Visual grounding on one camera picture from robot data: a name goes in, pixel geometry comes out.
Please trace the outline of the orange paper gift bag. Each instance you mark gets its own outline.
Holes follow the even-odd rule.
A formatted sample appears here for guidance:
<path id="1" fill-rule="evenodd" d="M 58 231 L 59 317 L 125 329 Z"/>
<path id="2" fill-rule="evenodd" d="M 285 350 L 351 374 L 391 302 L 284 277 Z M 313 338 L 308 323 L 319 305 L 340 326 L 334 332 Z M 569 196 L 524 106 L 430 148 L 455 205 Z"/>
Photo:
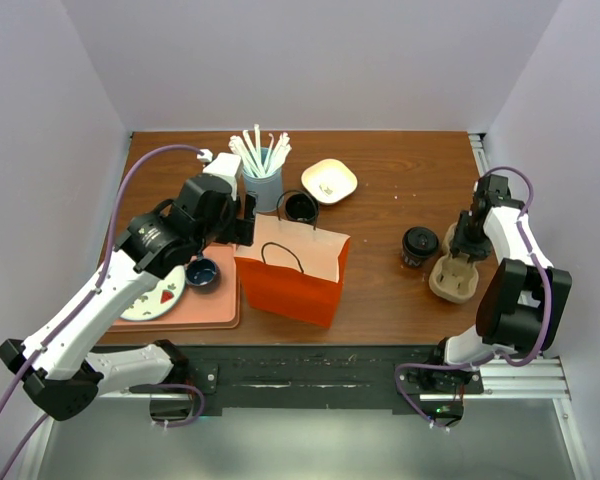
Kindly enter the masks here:
<path id="1" fill-rule="evenodd" d="M 251 307 L 330 328 L 343 290 L 350 237 L 319 228 L 318 218 L 315 224 L 287 220 L 283 194 L 274 216 L 255 216 L 253 244 L 236 248 L 239 280 Z"/>

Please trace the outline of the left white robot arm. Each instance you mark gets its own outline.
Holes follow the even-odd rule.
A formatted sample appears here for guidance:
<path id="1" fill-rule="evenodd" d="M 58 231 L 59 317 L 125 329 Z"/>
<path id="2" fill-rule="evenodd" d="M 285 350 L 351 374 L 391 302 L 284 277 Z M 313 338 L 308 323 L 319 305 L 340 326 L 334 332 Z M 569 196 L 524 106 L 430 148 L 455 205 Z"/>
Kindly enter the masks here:
<path id="1" fill-rule="evenodd" d="M 250 246 L 255 198 L 237 215 L 230 194 L 207 191 L 167 199 L 132 219 L 107 260 L 69 303 L 24 340 L 7 339 L 0 359 L 45 414 L 65 421 L 97 397 L 134 387 L 176 392 L 187 387 L 188 358 L 168 340 L 97 354 L 93 348 L 140 296 L 211 243 Z"/>

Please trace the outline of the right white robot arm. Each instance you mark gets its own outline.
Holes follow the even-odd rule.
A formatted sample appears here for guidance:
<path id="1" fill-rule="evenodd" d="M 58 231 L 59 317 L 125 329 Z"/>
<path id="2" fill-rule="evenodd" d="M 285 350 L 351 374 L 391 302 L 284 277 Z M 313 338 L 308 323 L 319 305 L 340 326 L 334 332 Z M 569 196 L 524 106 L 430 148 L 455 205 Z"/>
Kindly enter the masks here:
<path id="1" fill-rule="evenodd" d="M 482 237 L 498 269 L 476 313 L 475 326 L 443 342 L 443 358 L 425 369 L 428 386 L 449 392 L 460 369 L 495 357 L 525 366 L 553 344 L 572 287 L 571 274 L 556 269 L 542 253 L 526 212 L 513 206 L 488 209 Z"/>

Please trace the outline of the black coffee cup lid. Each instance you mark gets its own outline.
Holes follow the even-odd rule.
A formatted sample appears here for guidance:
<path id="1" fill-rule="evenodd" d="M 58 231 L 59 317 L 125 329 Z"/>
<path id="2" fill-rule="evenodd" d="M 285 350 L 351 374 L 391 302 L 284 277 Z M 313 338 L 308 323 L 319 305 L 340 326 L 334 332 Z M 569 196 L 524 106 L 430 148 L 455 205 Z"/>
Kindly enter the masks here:
<path id="1" fill-rule="evenodd" d="M 438 236 L 429 228 L 414 226 L 409 228 L 402 238 L 403 251 L 419 257 L 430 257 L 439 248 Z"/>

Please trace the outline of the brown takeout coffee cup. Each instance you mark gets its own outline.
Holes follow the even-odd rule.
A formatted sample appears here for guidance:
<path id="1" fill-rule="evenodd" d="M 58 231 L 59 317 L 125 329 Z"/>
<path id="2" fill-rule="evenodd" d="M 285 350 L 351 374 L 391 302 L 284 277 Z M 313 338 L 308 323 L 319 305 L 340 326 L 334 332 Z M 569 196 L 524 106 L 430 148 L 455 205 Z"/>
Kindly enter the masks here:
<path id="1" fill-rule="evenodd" d="M 413 269 L 421 268 L 431 258 L 432 258 L 431 255 L 418 255 L 418 254 L 412 253 L 408 250 L 402 251 L 402 261 L 403 261 L 404 265 L 408 268 L 413 268 Z"/>

